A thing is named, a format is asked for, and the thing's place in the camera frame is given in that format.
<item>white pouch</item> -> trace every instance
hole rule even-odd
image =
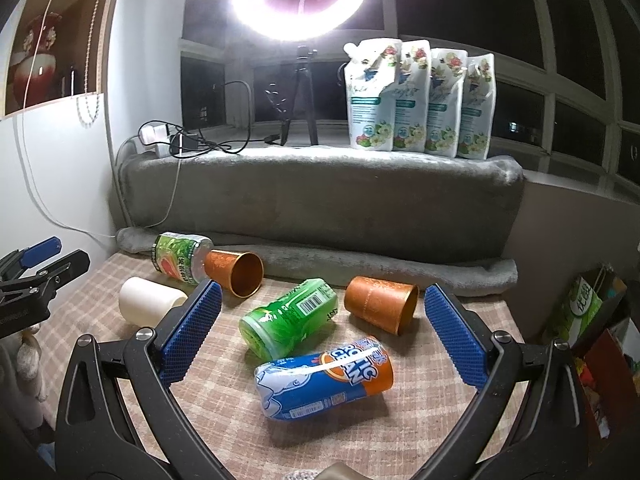
[[[431,89],[425,153],[456,156],[466,72],[466,50],[431,51]]]
[[[391,92],[396,99],[395,151],[424,152],[424,144],[427,140],[430,85],[429,41],[403,43],[399,79]]]
[[[465,158],[485,160],[489,153],[495,112],[494,55],[470,57],[467,62],[465,91],[458,153]]]
[[[400,68],[402,41],[379,38],[344,51],[351,62],[344,69],[351,147],[390,152],[394,143],[396,100],[389,93]]]

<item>clear plastic bottle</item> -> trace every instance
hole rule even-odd
[[[151,259],[159,272],[181,282],[197,285],[209,277],[204,262],[213,242],[198,235],[162,233],[154,242]]]

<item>plastic bottle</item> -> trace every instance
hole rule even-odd
[[[209,279],[204,262],[213,247],[213,242],[204,236],[166,232],[156,238],[151,260],[159,272],[197,285]]]
[[[306,280],[244,316],[240,333],[258,357],[265,361],[280,359],[335,316],[337,304],[338,297],[324,280]]]
[[[254,372],[265,416],[295,420],[388,390],[394,371],[372,336],[329,352],[278,359]]]

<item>ring light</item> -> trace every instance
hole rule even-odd
[[[321,36],[345,22],[364,0],[338,0],[315,14],[287,14],[271,9],[265,0],[232,0],[240,21],[276,40],[297,41]]]

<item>cream colored cylinder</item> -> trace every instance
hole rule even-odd
[[[170,309],[186,300],[187,295],[176,288],[129,278],[120,289],[118,304],[122,317],[131,324],[155,328]]]

